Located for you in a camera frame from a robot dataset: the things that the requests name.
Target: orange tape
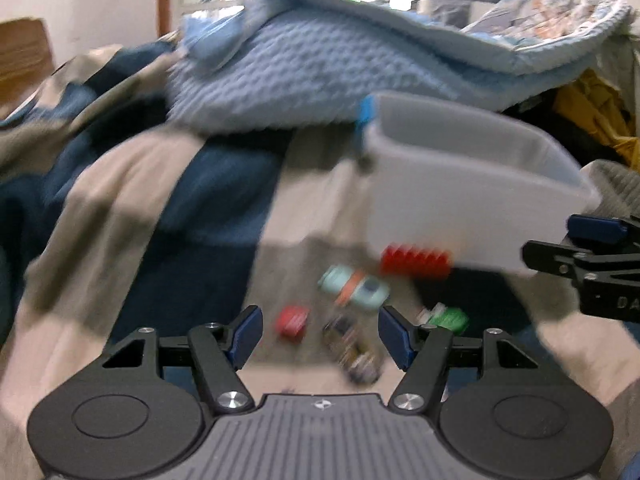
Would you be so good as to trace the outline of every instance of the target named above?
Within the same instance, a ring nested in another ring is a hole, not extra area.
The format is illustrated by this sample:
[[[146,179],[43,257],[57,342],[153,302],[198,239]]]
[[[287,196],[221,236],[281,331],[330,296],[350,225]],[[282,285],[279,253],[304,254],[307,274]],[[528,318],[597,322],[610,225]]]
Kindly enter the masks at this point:
[[[347,283],[344,284],[344,287],[340,290],[338,297],[335,298],[335,304],[339,306],[345,306],[349,303],[351,296],[356,290],[358,284],[366,278],[367,275],[361,270],[356,270],[351,277],[347,280]]]

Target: white plastic container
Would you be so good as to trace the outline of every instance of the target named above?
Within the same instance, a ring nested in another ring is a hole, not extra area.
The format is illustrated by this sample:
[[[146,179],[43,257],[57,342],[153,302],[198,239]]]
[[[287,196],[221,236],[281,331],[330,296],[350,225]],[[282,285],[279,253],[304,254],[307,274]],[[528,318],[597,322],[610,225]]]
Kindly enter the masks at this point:
[[[542,130],[477,108],[380,92],[364,108],[374,159],[369,251],[451,251],[456,265],[525,271],[528,240],[560,242],[600,193]]]

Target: red comb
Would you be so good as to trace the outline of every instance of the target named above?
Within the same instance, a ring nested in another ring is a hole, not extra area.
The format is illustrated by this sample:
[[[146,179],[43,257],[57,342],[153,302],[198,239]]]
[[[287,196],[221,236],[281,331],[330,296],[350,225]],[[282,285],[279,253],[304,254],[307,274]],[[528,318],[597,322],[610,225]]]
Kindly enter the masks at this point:
[[[382,253],[380,272],[444,280],[451,272],[450,254],[446,251],[389,245]]]

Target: blue gripper pad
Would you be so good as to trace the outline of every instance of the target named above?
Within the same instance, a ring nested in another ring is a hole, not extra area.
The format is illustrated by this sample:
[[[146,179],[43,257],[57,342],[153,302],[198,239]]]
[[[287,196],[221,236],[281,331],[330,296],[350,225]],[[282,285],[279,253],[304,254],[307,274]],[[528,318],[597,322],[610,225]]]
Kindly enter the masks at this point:
[[[236,328],[231,346],[229,350],[225,352],[226,358],[234,370],[239,370],[244,366],[261,337],[262,311],[256,308],[255,311],[244,320],[242,325]]]
[[[616,245],[624,241],[627,227],[615,218],[571,215],[566,221],[569,238]]]
[[[407,371],[417,352],[411,348],[409,333],[384,308],[378,314],[378,335],[398,368]]]

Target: beige fabric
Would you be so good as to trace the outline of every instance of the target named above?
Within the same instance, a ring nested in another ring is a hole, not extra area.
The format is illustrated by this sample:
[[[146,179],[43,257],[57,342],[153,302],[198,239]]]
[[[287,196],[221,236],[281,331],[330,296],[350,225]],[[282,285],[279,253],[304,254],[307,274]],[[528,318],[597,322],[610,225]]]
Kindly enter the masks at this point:
[[[568,280],[510,276],[540,341],[581,387],[605,406],[640,378],[640,347],[622,323],[585,316]]]
[[[640,380],[629,386],[609,406],[613,419],[613,443],[600,474],[616,478],[640,452]]]
[[[60,81],[52,83],[63,88],[63,83],[80,81],[97,72],[117,52],[117,47],[92,51],[78,56],[59,71]],[[180,54],[162,54],[142,70],[126,78],[114,88],[98,97],[71,123],[63,120],[32,121],[0,133],[0,182],[22,173],[47,173],[69,140],[87,126],[94,118],[117,104],[136,95],[164,88],[168,70],[179,59]]]
[[[28,267],[0,352],[4,478],[38,478],[24,447],[28,415],[100,355],[158,217],[202,144],[168,126],[150,130],[107,152],[69,192],[47,247]]]
[[[0,182],[47,173],[70,137],[65,121],[34,121],[0,133]]]
[[[371,273],[375,273],[377,267],[376,261],[369,258],[362,247],[338,246],[313,237],[292,247],[271,244],[258,247],[245,304],[257,304],[262,308],[265,329],[252,353],[251,364],[302,367],[332,362],[322,342],[322,327],[335,314],[335,297],[320,290],[318,280],[329,266],[336,264]],[[385,281],[391,288],[389,303],[414,321],[420,311],[420,299],[412,282],[401,276],[388,276]],[[306,335],[300,345],[281,341],[273,329],[280,310],[288,304],[311,309]],[[353,305],[346,310],[358,319],[370,345],[386,354],[378,337],[377,311]]]
[[[38,90],[38,105],[43,108],[55,108],[69,83],[84,83],[121,48],[122,45],[105,46],[71,59],[42,83]]]
[[[70,131],[78,132],[94,117],[136,95],[164,88],[169,69],[179,59],[180,54],[177,52],[161,54],[142,70],[127,77],[82,110],[69,126]]]
[[[306,128],[293,137],[261,244],[295,246],[317,237],[364,244],[370,177],[343,158],[353,127]]]

